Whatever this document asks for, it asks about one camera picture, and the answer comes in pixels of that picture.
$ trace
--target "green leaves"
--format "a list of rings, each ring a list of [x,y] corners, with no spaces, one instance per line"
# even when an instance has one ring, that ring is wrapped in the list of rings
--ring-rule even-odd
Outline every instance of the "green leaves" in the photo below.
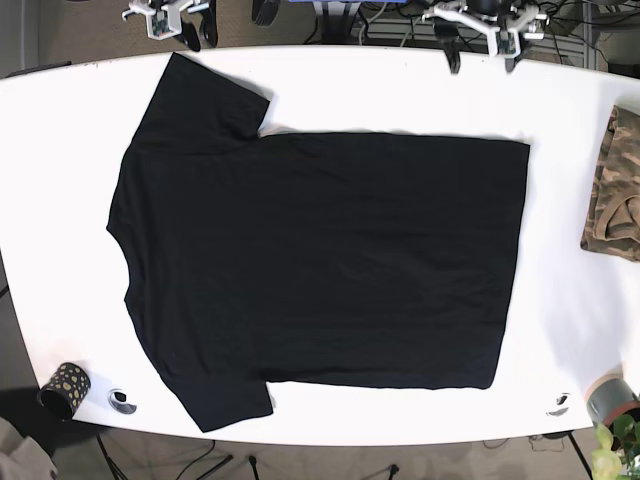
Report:
[[[620,415],[613,421],[613,434],[623,442],[636,427],[636,421],[631,415]]]
[[[620,457],[610,449],[595,450],[591,454],[593,480],[616,480],[622,469]]]
[[[613,446],[613,435],[602,423],[599,423],[596,427],[596,437],[602,450],[611,450]]]

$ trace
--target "cloth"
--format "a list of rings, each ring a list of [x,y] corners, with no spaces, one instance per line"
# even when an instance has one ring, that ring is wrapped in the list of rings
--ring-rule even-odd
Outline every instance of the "cloth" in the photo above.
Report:
[[[640,117],[613,107],[580,247],[640,261]]]
[[[268,106],[174,55],[113,198],[129,313],[198,426],[271,414],[268,381],[489,387],[529,147],[259,138]]]
[[[58,470],[31,437],[0,418],[0,480],[55,480]]]

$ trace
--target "black patterned cup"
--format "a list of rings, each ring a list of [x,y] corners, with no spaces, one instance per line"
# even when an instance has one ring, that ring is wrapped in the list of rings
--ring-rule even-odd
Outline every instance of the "black patterned cup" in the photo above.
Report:
[[[63,363],[38,392],[38,402],[61,420],[71,420],[91,388],[91,380],[75,363]]]

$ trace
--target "camouflage shirt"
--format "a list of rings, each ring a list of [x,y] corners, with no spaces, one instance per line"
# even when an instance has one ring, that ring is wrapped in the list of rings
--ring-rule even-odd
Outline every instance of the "camouflage shirt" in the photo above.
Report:
[[[640,261],[640,116],[613,107],[580,246]]]

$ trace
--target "white table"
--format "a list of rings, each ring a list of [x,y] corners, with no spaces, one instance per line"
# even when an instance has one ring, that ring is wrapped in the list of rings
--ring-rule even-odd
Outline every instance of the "white table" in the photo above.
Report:
[[[385,131],[531,144],[508,325],[494,385],[375,390],[269,384],[274,415],[202,434],[145,357],[125,309],[127,267],[105,225],[120,160],[168,55],[0,81],[0,248],[40,384],[63,361],[89,372],[79,420],[245,442],[408,445],[587,427],[582,394],[625,361],[640,386],[640,265],[579,248],[595,161],[614,103],[640,112],[640,82],[437,51],[249,48],[194,56],[273,99],[263,134]],[[132,416],[106,401],[135,398]],[[570,408],[554,410],[562,393]]]

